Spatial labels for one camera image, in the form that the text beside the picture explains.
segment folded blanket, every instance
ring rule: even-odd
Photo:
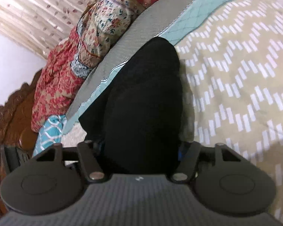
[[[86,77],[130,24],[157,0],[92,0],[68,40],[56,46],[35,91],[32,130],[51,115],[63,115]]]

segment sheer curtain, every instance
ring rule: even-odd
[[[0,33],[46,59],[68,37],[89,1],[0,0]]]

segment black cloth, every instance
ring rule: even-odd
[[[105,173],[170,173],[177,166],[182,115],[179,58],[155,37],[126,63],[79,118],[86,140],[104,139]]]

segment carved wooden headboard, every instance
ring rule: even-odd
[[[0,145],[21,147],[32,154],[37,133],[30,128],[35,87],[41,75],[38,71],[30,85],[24,83],[15,91],[4,106],[0,106]],[[0,154],[0,182],[6,176]],[[0,200],[0,217],[6,213]]]

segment gray mattress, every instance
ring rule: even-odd
[[[192,1],[159,0],[145,10],[109,51],[97,69],[87,77],[66,113],[67,120],[75,115],[101,81],[108,78],[113,68],[130,59],[142,45],[168,27]]]

